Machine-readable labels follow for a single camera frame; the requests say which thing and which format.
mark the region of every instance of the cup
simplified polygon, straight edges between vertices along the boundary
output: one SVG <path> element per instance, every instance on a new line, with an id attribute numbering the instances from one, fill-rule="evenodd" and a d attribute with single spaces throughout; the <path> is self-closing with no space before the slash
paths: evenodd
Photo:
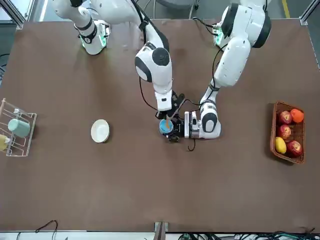
<path id="1" fill-rule="evenodd" d="M 14 135 L 24 138 L 28 136 L 30 132 L 30 124 L 18 119 L 12 119 L 8 123 L 8 129 L 13 132 Z"/>

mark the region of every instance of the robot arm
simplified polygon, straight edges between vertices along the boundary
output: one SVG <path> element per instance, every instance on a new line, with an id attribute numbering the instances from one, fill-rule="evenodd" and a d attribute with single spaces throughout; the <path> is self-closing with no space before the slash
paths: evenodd
<path id="1" fill-rule="evenodd" d="M 268 39 L 271 21 L 263 6 L 251 8 L 232 3 L 219 23 L 223 35 L 230 40 L 214 73 L 213 79 L 200 100 L 200 120 L 196 112 L 184 113 L 185 138 L 214 139 L 221 134 L 216 96 L 221 87 L 231 87 L 240 78 L 247 63 L 251 47 L 260 48 Z"/>
<path id="2" fill-rule="evenodd" d="M 100 53 L 106 46 L 105 25 L 93 21 L 90 12 L 81 7 L 86 0 L 52 0 L 55 13 L 74 22 L 82 44 L 91 55 Z M 172 109 L 172 62 L 168 39 L 162 34 L 134 0 L 91 0 L 100 17 L 111 25 L 125 22 L 136 24 L 145 36 L 145 44 L 137 53 L 134 63 L 138 75 L 153 83 L 159 112 Z"/>

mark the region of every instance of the blue cup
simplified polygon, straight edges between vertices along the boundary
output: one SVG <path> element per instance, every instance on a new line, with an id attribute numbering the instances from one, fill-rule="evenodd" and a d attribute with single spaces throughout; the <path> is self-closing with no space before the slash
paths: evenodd
<path id="1" fill-rule="evenodd" d="M 8 123 L 8 129 L 14 135 L 16 135 L 20 138 L 24 138 L 24 137 L 28 136 L 28 134 L 30 132 L 30 124 L 25 121 L 18 120 L 18 119 L 12 119 Z"/>
<path id="2" fill-rule="evenodd" d="M 174 124 L 171 120 L 167 122 L 167 120 L 162 119 L 159 123 L 159 131 L 161 134 L 169 134 L 174 129 Z"/>

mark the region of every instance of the small white dish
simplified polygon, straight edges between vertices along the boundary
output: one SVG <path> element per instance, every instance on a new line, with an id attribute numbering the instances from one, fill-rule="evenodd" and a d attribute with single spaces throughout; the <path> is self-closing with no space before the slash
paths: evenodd
<path id="1" fill-rule="evenodd" d="M 96 143 L 103 143 L 107 141 L 110 135 L 110 127 L 106 120 L 99 119 L 94 122 L 91 127 L 91 138 Z"/>

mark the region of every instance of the yellow object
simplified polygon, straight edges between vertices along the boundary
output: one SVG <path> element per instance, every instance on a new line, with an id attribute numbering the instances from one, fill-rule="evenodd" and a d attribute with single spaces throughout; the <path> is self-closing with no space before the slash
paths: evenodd
<path id="1" fill-rule="evenodd" d="M 7 148 L 8 143 L 6 143 L 7 137 L 0 134 L 0 151 L 3 151 Z"/>
<path id="2" fill-rule="evenodd" d="M 290 17 L 290 12 L 287 4 L 287 0 L 282 0 L 282 5 L 283 5 L 283 10 L 284 10 L 284 15 L 285 18 L 289 19 Z"/>
<path id="3" fill-rule="evenodd" d="M 287 151 L 287 146 L 285 140 L 281 137 L 277 136 L 274 141 L 275 150 L 280 154 L 285 154 Z"/>

